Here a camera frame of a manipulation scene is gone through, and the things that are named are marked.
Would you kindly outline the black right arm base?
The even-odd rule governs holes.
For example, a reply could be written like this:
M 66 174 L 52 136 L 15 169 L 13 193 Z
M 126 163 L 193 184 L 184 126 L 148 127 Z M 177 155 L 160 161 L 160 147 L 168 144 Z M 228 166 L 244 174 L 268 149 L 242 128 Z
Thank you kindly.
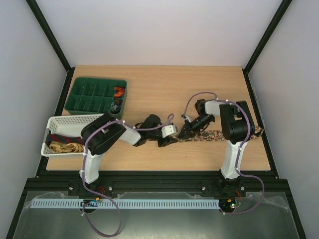
M 207 197 L 245 196 L 245 188 L 241 178 L 225 179 L 222 175 L 201 182 L 202 194 Z

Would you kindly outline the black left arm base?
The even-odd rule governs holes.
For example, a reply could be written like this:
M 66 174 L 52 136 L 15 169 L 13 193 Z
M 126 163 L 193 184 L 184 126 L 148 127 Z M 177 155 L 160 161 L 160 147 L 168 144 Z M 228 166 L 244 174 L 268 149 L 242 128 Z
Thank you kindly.
M 85 185 L 91 191 L 104 194 L 106 196 L 111 196 L 113 193 L 114 182 L 111 180 L 98 179 L 97 181 L 91 184 L 86 183 Z M 78 196 L 78 197 L 97 196 L 96 194 L 85 189 L 81 178 L 69 181 L 68 186 L 69 186 L 69 191 L 68 191 L 69 196 Z

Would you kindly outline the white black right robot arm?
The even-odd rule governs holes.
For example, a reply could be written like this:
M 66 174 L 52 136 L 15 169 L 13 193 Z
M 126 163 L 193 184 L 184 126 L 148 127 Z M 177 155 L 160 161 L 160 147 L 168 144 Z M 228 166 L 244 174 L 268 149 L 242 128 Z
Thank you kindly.
M 193 132 L 198 132 L 207 124 L 220 117 L 221 131 L 226 139 L 226 153 L 221 174 L 224 179 L 218 181 L 217 189 L 223 195 L 235 189 L 232 179 L 240 176 L 240 165 L 244 150 L 255 132 L 255 125 L 246 101 L 230 100 L 198 100 L 195 104 L 198 117 L 186 119 Z

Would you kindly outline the paisley patterned necktie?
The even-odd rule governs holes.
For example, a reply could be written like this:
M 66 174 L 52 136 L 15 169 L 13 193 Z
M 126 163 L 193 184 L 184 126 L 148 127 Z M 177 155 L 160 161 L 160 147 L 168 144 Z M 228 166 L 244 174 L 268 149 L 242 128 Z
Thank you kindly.
M 264 129 L 260 126 L 255 127 L 255 131 L 251 135 L 250 139 L 259 139 L 263 134 Z M 201 133 L 201 135 L 196 135 L 188 139 L 179 139 L 177 136 L 172 137 L 177 142 L 200 142 L 200 141 L 225 141 L 225 137 L 221 130 L 207 130 Z

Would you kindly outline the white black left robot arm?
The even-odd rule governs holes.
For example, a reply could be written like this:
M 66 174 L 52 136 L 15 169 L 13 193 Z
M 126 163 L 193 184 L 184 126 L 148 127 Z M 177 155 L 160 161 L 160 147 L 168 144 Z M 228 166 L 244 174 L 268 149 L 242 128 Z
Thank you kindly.
M 85 126 L 81 131 L 83 163 L 79 171 L 84 184 L 91 184 L 99 178 L 99 167 L 103 155 L 118 141 L 132 146 L 141 146 L 147 141 L 157 141 L 158 147 L 165 147 L 182 141 L 176 125 L 172 122 L 174 114 L 162 123 L 154 114 L 134 126 L 128 125 L 110 113 L 105 113 Z

